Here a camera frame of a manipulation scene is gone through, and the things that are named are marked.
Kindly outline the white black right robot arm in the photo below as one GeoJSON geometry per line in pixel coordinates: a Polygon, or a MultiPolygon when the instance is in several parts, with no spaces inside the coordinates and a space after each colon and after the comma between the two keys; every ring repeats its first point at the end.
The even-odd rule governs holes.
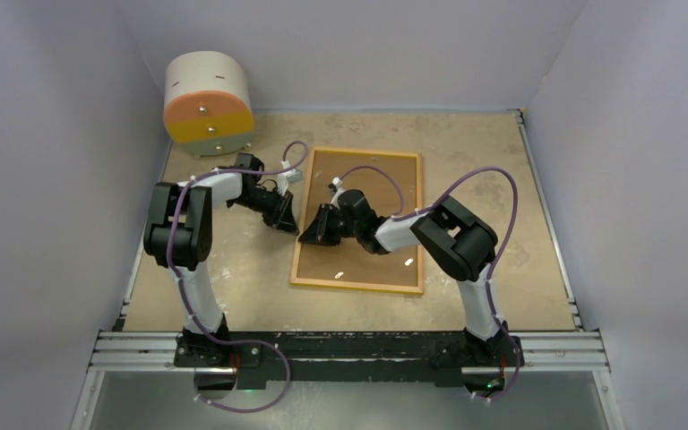
{"type": "Polygon", "coordinates": [[[504,326],[498,313],[492,271],[498,237],[477,215],[450,195],[436,205],[404,217],[376,214],[364,193],[347,190],[319,206],[298,242],[335,246],[354,238],[370,254],[391,254],[420,245],[445,275],[457,282],[465,315],[469,357],[487,365],[499,357],[497,336],[504,326]]]}

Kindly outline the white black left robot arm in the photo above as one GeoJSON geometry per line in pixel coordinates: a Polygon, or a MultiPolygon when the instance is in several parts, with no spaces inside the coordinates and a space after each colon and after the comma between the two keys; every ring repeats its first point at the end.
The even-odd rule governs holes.
{"type": "Polygon", "coordinates": [[[208,366],[228,361],[231,346],[226,317],[219,308],[206,264],[213,239],[213,210],[240,206],[260,214],[269,228],[296,235],[294,195],[286,175],[297,167],[267,172],[249,153],[240,153],[233,165],[217,167],[184,183],[158,182],[152,189],[143,234],[143,248],[157,265],[168,270],[185,309],[181,334],[184,348],[208,366]]]}

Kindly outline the white orange yellow drawer cabinet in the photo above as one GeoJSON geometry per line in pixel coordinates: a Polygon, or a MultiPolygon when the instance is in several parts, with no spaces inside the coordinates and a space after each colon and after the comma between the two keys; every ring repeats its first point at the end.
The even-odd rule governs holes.
{"type": "Polygon", "coordinates": [[[249,147],[254,113],[238,61],[216,51],[173,59],[165,73],[163,123],[172,142],[196,157],[249,147]]]}

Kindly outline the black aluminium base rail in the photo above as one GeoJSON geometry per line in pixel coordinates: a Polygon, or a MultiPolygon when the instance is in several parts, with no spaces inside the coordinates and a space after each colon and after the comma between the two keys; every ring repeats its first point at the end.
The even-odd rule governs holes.
{"type": "Polygon", "coordinates": [[[609,368],[596,332],[523,332],[518,364],[503,342],[491,353],[460,331],[235,331],[234,347],[186,346],[174,332],[103,332],[89,369],[207,374],[261,390],[269,382],[432,383],[501,390],[515,374],[599,372],[609,368]]]}

